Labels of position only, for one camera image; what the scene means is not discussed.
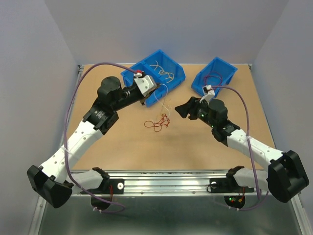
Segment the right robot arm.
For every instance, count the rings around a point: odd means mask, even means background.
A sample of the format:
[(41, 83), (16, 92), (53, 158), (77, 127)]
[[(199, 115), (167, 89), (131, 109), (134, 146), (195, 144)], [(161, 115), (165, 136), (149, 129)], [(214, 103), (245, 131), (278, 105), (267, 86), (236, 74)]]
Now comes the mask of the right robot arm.
[(310, 181), (299, 155), (289, 150), (272, 148), (253, 137), (228, 119), (223, 101), (191, 97), (185, 104), (175, 107), (182, 118), (201, 120), (211, 127), (213, 137), (225, 146), (237, 150), (263, 169), (237, 166), (226, 175), (225, 185), (230, 191), (240, 187), (267, 191), (282, 203), (290, 201), (306, 188)]

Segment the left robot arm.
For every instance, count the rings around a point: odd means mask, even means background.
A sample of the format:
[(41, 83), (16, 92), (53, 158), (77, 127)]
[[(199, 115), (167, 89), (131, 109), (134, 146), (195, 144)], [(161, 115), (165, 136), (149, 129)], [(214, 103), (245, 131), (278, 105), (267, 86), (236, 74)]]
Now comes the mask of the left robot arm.
[(129, 87), (121, 87), (117, 77), (102, 80), (97, 98), (84, 115), (74, 133), (40, 166), (32, 165), (27, 176), (35, 192), (52, 207), (59, 208), (77, 193), (110, 193), (113, 186), (104, 170), (94, 167), (72, 175), (70, 170), (84, 153), (118, 120), (118, 110), (135, 102), (144, 101), (160, 87), (150, 75), (134, 78)]

